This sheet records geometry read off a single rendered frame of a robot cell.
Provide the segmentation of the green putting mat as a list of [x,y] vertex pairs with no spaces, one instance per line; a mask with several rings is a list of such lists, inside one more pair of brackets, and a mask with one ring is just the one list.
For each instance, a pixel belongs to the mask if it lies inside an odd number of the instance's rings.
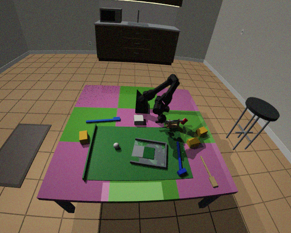
[[[167,142],[166,169],[130,163],[135,138]],[[178,149],[181,168],[178,175]],[[113,147],[114,143],[119,148]],[[186,151],[178,128],[96,126],[89,155],[85,180],[151,181],[193,178]]]

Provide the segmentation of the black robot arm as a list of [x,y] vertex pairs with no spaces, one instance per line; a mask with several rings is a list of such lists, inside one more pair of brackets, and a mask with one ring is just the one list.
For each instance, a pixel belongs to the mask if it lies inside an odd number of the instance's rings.
[[[139,102],[143,104],[146,100],[152,100],[155,98],[155,95],[160,92],[161,90],[164,90],[167,86],[169,86],[169,89],[167,92],[163,93],[162,96],[157,96],[155,99],[155,104],[153,107],[153,113],[154,114],[159,114],[162,110],[163,112],[169,112],[170,108],[168,104],[172,101],[172,95],[175,92],[176,88],[179,85],[178,78],[176,77],[175,74],[171,74],[165,82],[163,82],[161,85],[154,89],[150,89],[148,91],[144,91],[141,96],[138,96]],[[164,103],[165,104],[164,104]],[[162,109],[163,107],[163,109]]]

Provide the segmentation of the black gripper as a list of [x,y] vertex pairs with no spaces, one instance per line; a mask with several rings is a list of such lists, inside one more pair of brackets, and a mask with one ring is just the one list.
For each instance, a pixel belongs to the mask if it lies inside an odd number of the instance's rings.
[[165,120],[166,120],[166,116],[163,115],[162,110],[161,110],[161,112],[158,114],[158,121],[162,124],[163,121]]

